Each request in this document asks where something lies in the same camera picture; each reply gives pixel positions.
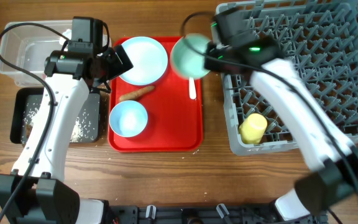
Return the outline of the green bowl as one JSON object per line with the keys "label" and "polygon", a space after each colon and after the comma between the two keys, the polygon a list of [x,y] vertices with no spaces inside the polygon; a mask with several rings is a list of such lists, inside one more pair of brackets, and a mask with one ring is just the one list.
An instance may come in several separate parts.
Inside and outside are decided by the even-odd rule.
{"label": "green bowl", "polygon": [[[188,34],[185,40],[197,51],[206,52],[209,39],[201,34]],[[200,79],[209,73],[204,68],[204,57],[187,47],[181,38],[172,48],[170,64],[178,76],[184,79]]]}

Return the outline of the large light blue plate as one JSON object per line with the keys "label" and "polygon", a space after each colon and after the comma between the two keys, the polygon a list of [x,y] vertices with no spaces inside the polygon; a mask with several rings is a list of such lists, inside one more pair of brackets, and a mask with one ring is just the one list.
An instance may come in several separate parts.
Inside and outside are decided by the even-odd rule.
{"label": "large light blue plate", "polygon": [[163,76],[168,67],[168,55],[163,45],[151,37],[133,37],[121,46],[133,64],[120,78],[137,86],[149,85]]}

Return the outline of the white plastic spoon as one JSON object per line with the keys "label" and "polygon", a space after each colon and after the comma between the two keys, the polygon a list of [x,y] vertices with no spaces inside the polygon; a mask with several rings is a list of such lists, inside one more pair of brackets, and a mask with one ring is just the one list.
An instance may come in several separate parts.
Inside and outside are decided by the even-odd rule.
{"label": "white plastic spoon", "polygon": [[197,97],[194,78],[189,78],[189,97],[191,100],[195,100]]}

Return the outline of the small light blue bowl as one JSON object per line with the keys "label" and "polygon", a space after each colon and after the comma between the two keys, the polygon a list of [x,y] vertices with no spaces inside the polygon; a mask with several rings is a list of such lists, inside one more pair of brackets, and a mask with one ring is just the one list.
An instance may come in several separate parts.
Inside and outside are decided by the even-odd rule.
{"label": "small light blue bowl", "polygon": [[126,100],[113,107],[109,114],[109,127],[118,136],[131,138],[146,127],[149,116],[145,107],[137,101]]}

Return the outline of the cooked white rice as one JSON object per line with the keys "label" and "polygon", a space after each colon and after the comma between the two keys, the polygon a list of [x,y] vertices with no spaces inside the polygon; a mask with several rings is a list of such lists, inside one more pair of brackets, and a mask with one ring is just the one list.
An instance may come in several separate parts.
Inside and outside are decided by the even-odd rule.
{"label": "cooked white rice", "polygon": [[[70,142],[93,142],[98,138],[100,95],[90,93],[75,121]],[[24,145],[30,135],[34,120],[39,112],[42,95],[29,95],[25,99],[21,136],[19,142]]]}

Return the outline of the yellow plastic cup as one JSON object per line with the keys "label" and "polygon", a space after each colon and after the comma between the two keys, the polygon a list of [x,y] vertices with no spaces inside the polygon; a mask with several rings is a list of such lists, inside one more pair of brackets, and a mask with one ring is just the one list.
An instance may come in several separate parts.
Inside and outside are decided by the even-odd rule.
{"label": "yellow plastic cup", "polygon": [[239,126],[239,134],[244,144],[259,144],[265,130],[267,120],[258,113],[250,114],[245,121]]}

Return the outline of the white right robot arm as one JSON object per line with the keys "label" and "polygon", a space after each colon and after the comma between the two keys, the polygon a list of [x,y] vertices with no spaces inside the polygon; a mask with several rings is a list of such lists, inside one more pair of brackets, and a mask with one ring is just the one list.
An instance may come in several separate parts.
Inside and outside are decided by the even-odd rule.
{"label": "white right robot arm", "polygon": [[274,203],[283,221],[319,215],[352,194],[358,197],[358,147],[327,116],[271,37],[241,26],[238,9],[212,16],[218,44],[209,44],[205,67],[250,72],[250,84],[273,107],[298,143],[310,174]]}

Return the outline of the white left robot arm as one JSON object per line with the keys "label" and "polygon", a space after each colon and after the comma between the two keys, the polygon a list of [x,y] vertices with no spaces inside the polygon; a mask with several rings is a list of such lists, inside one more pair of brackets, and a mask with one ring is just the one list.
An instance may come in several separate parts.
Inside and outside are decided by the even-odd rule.
{"label": "white left robot arm", "polygon": [[37,120],[9,174],[0,174],[0,218],[10,223],[117,223],[107,200],[83,199],[64,183],[77,116],[93,91],[133,65],[123,46],[111,47],[105,22],[74,17],[71,37],[45,60]]}

